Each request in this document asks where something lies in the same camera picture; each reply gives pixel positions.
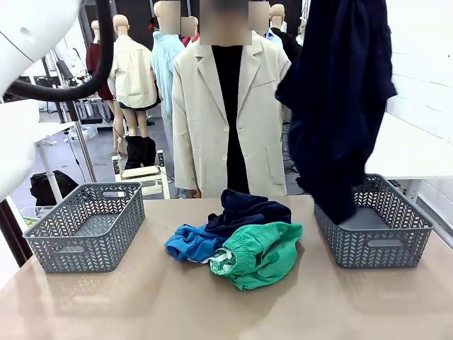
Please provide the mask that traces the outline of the bright blue garment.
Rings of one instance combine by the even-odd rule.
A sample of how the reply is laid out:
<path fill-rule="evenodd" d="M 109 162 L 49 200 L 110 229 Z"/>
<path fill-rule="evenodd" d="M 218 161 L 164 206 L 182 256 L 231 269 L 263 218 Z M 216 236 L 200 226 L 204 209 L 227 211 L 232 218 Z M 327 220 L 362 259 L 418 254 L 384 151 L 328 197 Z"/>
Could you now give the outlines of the bright blue garment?
<path fill-rule="evenodd" d="M 205 264 L 209 261 L 221 262 L 233 259 L 230 250 L 223 247 L 236 231 L 230 226 L 210 227 L 205 224 L 193 227 L 180 226 L 164 244 L 167 252 L 178 261 L 191 261 Z"/>

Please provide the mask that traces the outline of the small navy garment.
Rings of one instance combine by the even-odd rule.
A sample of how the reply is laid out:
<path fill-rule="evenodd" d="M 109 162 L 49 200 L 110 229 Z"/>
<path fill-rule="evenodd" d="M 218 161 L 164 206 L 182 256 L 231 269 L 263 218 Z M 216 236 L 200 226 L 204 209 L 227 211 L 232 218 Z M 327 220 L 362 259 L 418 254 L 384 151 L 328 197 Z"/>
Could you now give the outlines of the small navy garment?
<path fill-rule="evenodd" d="M 208 215 L 205 230 L 222 237 L 230 237 L 245 225 L 264 225 L 271 222 L 291 223 L 291 210 L 260 195 L 225 189 L 221 195 L 223 212 Z"/>

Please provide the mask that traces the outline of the green drawstring garment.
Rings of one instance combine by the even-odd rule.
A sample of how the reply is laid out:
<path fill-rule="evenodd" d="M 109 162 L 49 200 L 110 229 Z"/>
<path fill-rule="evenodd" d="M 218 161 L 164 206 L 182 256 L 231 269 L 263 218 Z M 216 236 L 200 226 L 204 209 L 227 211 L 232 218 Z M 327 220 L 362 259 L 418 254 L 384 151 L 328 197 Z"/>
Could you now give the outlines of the green drawstring garment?
<path fill-rule="evenodd" d="M 298 223 L 271 222 L 238 228 L 209 260 L 210 270 L 240 291 L 281 281 L 297 261 Z"/>

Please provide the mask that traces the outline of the large navy garment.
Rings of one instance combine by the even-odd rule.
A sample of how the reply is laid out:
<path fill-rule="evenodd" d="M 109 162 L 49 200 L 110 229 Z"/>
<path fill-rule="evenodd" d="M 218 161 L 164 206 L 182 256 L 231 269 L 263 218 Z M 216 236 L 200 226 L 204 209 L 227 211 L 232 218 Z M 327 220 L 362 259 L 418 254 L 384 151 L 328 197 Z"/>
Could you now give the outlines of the large navy garment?
<path fill-rule="evenodd" d="M 276 99 L 292 114 L 298 185 L 336 224 L 356 211 L 392 81 L 386 0 L 311 0 L 304 44 Z"/>

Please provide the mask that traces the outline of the person's right forearm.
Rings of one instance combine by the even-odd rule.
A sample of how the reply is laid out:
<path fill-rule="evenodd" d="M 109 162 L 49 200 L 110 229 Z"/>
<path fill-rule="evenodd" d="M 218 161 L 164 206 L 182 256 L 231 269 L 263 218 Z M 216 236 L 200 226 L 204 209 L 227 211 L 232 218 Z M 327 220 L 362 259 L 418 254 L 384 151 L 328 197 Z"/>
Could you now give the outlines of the person's right forearm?
<path fill-rule="evenodd" d="M 174 134 L 173 152 L 176 186 L 190 190 L 197 189 L 193 148 L 187 134 Z"/>

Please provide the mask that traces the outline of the black trousers heap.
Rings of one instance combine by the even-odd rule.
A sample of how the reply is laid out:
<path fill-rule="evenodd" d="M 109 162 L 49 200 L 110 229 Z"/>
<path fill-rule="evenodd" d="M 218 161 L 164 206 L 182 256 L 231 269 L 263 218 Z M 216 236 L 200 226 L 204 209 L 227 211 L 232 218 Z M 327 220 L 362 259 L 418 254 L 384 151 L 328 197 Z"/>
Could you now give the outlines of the black trousers heap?
<path fill-rule="evenodd" d="M 155 165 L 156 144 L 150 137 L 126 136 L 127 162 L 125 169 Z"/>

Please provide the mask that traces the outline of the grey plastic woven basket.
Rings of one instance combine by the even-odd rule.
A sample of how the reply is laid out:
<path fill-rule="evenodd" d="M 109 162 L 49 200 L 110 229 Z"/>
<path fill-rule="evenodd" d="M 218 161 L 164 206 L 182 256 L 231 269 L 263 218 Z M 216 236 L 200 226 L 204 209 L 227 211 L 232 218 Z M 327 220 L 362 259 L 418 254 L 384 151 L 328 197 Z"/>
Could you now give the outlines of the grey plastic woven basket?
<path fill-rule="evenodd" d="M 353 198 L 357 212 L 340 225 L 314 206 L 314 217 L 337 265 L 416 267 L 433 229 L 430 217 L 378 174 L 368 174 Z"/>
<path fill-rule="evenodd" d="M 145 218 L 140 182 L 86 183 L 24 232 L 46 273 L 114 271 Z"/>

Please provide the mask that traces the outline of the black monitor on pole stand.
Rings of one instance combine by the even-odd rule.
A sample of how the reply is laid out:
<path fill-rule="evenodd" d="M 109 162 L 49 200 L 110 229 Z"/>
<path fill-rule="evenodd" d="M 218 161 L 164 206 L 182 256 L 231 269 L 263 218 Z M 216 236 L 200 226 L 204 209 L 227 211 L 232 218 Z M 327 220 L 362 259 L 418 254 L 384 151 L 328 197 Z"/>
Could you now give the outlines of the black monitor on pole stand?
<path fill-rule="evenodd" d="M 65 62 L 63 60 L 60 60 L 60 61 L 56 61 L 56 70 L 57 70 L 57 73 L 58 73 L 58 76 L 59 76 L 59 81 L 60 81 L 59 87 L 62 87 L 63 89 L 66 89 L 67 85 L 68 85 L 67 76 L 71 75 L 71 73 L 69 71 L 69 68 L 67 67 L 67 65 L 65 64 Z M 88 152 L 88 147 L 87 147 L 86 141 L 84 139 L 84 135 L 83 135 L 83 132 L 82 132 L 82 129 L 81 129 L 80 120 L 79 120 L 79 117 L 77 115 L 74 102 L 73 101 L 67 101 L 66 105 L 67 105 L 67 110 L 68 110 L 68 113 L 69 113 L 69 117 L 71 118 L 71 121 L 73 121 L 73 124 L 74 124 L 76 135 L 78 137 L 78 141 L 79 141 L 79 144 L 81 146 L 81 151 L 82 151 L 82 154 L 84 156 L 84 159 L 85 159 L 85 162 L 86 162 L 86 166 L 87 166 L 87 169 L 88 169 L 88 174 L 89 174 L 89 176 L 91 178 L 91 181 L 95 183 L 97 181 L 96 180 L 96 175 L 95 175 L 94 170 L 93 170 L 93 165 L 92 165 L 91 158 L 90 158 L 90 155 L 89 155 L 89 152 Z"/>

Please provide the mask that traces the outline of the mannequin in cream jacket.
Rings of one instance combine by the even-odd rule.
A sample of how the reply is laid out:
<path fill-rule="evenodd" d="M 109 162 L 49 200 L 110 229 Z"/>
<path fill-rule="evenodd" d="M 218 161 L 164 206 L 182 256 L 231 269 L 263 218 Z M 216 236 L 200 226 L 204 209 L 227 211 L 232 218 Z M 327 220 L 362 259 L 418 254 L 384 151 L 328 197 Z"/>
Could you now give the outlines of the mannequin in cream jacket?
<path fill-rule="evenodd" d="M 129 36 L 130 25 L 126 16 L 113 16 L 113 27 L 117 38 L 113 45 L 108 87 L 119 103 L 129 135 L 148 137 L 147 111 L 158 99 L 151 50 Z"/>

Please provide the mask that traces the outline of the black bag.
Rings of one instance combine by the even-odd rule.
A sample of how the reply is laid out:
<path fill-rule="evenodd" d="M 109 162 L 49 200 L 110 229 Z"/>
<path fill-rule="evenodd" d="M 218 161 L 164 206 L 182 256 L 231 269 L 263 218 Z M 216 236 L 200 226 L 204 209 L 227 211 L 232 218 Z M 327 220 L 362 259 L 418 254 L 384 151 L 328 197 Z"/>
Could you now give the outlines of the black bag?
<path fill-rule="evenodd" d="M 63 198 L 79 186 L 76 181 L 60 170 L 55 170 L 53 173 Z M 30 178 L 30 183 L 30 193 L 36 199 L 37 206 L 53 206 L 57 204 L 46 173 L 33 174 Z"/>

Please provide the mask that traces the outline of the mannequin in red jacket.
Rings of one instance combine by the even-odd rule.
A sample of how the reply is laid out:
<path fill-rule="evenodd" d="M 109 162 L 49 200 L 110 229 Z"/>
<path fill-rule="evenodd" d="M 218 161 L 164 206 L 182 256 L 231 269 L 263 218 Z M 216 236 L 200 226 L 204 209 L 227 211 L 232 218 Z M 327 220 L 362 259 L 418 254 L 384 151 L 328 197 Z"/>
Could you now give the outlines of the mannequin in red jacket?
<path fill-rule="evenodd" d="M 195 16 L 181 18 L 182 42 L 187 47 L 199 38 L 198 19 Z"/>

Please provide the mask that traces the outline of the clear bin with green contents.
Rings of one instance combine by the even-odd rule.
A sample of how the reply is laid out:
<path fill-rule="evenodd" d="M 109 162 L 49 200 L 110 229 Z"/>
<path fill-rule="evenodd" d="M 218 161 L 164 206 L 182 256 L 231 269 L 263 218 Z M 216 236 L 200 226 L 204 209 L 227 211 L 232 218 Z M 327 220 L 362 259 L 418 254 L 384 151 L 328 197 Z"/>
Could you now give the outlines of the clear bin with green contents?
<path fill-rule="evenodd" d="M 20 214 L 28 227 L 32 227 L 45 213 L 44 207 L 40 206 L 28 206 L 20 210 Z"/>

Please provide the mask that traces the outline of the mannequin in maroon top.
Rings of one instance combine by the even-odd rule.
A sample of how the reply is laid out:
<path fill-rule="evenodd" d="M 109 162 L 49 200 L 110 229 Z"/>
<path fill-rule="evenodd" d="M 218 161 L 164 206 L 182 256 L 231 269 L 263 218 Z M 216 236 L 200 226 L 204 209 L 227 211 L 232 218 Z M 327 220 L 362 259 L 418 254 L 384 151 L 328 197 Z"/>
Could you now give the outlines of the mannequin in maroon top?
<path fill-rule="evenodd" d="M 86 69 L 89 75 L 93 75 L 101 58 L 101 36 L 98 21 L 91 22 L 91 29 L 94 33 L 93 42 L 86 48 Z M 113 95 L 110 92 L 108 83 L 105 82 L 98 90 L 98 96 L 104 101 L 112 101 Z"/>

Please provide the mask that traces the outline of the mannequin in pale blue shirt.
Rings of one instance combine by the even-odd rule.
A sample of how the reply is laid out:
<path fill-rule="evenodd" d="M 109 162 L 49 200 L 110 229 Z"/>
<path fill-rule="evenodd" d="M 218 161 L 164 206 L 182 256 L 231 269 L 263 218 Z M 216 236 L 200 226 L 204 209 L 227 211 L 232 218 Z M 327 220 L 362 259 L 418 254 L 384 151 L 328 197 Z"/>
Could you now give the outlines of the mannequin in pale blue shirt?
<path fill-rule="evenodd" d="M 276 35 L 271 28 L 268 28 L 264 34 L 263 34 L 263 37 L 269 41 L 272 41 L 274 42 L 275 44 L 277 44 L 278 46 L 280 47 L 283 47 L 283 44 L 282 44 L 282 40 L 281 38 Z"/>

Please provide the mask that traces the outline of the mannequin in black jacket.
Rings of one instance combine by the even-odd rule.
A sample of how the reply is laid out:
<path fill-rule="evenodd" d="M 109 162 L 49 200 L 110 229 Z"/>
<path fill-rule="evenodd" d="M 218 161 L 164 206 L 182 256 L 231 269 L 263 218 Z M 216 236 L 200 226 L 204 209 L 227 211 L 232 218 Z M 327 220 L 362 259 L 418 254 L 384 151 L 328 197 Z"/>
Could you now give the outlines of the mannequin in black jacket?
<path fill-rule="evenodd" d="M 285 7 L 282 4 L 274 4 L 270 7 L 270 29 L 281 39 L 282 47 L 290 62 L 295 61 L 302 51 L 302 46 L 296 38 L 282 30 L 285 19 Z"/>

